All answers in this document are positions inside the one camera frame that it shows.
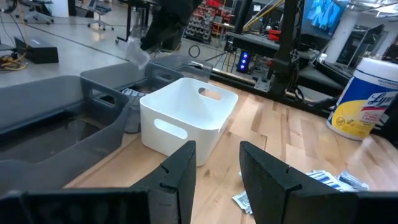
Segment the yellow label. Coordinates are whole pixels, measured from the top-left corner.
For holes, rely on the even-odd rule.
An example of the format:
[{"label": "yellow label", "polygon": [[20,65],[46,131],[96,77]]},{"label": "yellow label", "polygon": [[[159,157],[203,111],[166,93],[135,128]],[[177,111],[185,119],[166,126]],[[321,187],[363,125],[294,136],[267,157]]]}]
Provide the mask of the yellow label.
[{"label": "yellow label", "polygon": [[340,104],[333,113],[331,125],[347,134],[365,138],[375,125],[360,120],[366,102],[367,100],[353,100]]}]

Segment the wooden tabletop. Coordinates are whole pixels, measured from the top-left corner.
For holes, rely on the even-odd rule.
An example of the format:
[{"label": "wooden tabletop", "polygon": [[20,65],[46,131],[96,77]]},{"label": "wooden tabletop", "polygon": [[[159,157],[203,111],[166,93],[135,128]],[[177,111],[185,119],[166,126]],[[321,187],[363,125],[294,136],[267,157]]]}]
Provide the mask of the wooden tabletop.
[{"label": "wooden tabletop", "polygon": [[[207,163],[197,169],[192,223],[254,223],[232,196],[242,192],[239,142],[249,141],[302,172],[348,170],[371,190],[398,188],[398,151],[383,138],[352,141],[327,128],[325,119],[237,90],[238,103]],[[66,187],[129,187],[166,157],[126,134],[122,146]]]}]

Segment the white plastic bin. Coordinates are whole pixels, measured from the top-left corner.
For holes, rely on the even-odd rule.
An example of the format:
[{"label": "white plastic bin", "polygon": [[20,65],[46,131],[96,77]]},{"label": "white plastic bin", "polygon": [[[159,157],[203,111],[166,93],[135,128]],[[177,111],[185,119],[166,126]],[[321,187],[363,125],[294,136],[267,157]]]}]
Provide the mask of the white plastic bin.
[{"label": "white plastic bin", "polygon": [[[201,95],[216,92],[220,99]],[[197,143],[197,166],[205,164],[224,131],[237,94],[192,78],[181,78],[141,98],[141,138],[170,156],[188,140]]]}]

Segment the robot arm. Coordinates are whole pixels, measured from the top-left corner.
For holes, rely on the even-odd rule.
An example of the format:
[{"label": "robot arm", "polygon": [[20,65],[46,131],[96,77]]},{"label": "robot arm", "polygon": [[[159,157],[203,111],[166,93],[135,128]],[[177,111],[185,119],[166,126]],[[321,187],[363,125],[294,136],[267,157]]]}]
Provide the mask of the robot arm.
[{"label": "robot arm", "polygon": [[141,39],[141,49],[153,51],[160,43],[175,35],[188,25],[189,18],[202,0],[157,0],[160,11],[154,16],[145,37]]}]

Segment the black box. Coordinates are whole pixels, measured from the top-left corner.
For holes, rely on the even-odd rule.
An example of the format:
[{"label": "black box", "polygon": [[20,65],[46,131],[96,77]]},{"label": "black box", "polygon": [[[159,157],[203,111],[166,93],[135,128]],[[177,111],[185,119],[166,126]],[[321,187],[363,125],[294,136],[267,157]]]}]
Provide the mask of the black box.
[{"label": "black box", "polygon": [[39,37],[29,37],[29,40],[21,40],[15,37],[15,44],[19,54],[25,54],[25,58],[33,63],[58,63],[58,50],[55,46],[42,40]]}]

